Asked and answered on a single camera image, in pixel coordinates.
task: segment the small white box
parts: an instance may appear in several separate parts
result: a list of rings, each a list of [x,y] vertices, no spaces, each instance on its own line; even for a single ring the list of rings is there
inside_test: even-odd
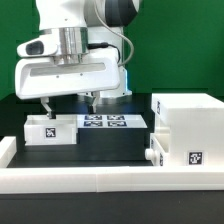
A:
[[[24,125],[26,145],[76,144],[77,130],[76,115],[29,115]]]

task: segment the cable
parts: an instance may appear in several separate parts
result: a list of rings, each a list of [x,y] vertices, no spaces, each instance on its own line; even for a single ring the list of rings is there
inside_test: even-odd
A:
[[[103,25],[106,29],[108,29],[110,32],[112,32],[113,34],[119,36],[119,37],[122,38],[124,41],[126,41],[126,42],[129,44],[129,46],[130,46],[130,54],[129,54],[128,58],[127,58],[125,61],[123,61],[122,63],[118,64],[119,67],[124,66],[124,65],[126,65],[126,64],[132,59],[132,57],[133,57],[133,55],[134,55],[134,52],[135,52],[135,47],[134,47],[133,43],[132,43],[127,37],[125,37],[124,35],[122,35],[122,34],[120,34],[120,33],[117,33],[117,32],[115,32],[115,31],[113,31],[113,30],[112,30],[109,26],[107,26],[107,24],[101,19],[100,15],[99,15],[99,12],[98,12],[98,9],[97,9],[97,3],[96,3],[96,1],[97,1],[97,0],[94,0],[94,9],[95,9],[95,13],[96,13],[97,18],[98,18],[99,21],[102,23],[102,25]]]
[[[120,60],[121,60],[121,52],[120,52],[118,47],[116,47],[116,46],[114,46],[112,44],[108,44],[107,42],[88,44],[88,49],[89,50],[93,50],[93,49],[97,49],[97,48],[108,48],[108,47],[113,47],[113,48],[117,49],[117,53],[118,53],[118,61],[117,61],[117,63],[119,63]]]

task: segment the white container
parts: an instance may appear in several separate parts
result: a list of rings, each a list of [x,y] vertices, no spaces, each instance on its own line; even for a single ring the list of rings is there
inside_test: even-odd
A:
[[[26,145],[76,144],[77,130],[76,115],[29,115],[24,125]]]
[[[206,94],[153,94],[155,166],[223,166],[224,103]]]

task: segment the green wall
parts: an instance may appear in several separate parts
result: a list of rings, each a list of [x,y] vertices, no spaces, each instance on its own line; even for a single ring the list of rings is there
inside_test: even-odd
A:
[[[0,98],[14,92],[16,47],[38,36],[38,20],[34,0],[1,0]],[[144,0],[126,33],[132,91],[224,96],[223,0]]]

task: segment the white edge rail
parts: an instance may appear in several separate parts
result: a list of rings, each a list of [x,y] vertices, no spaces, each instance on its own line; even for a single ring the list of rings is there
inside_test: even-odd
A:
[[[6,168],[16,138],[0,142],[0,194],[224,190],[223,167]]]

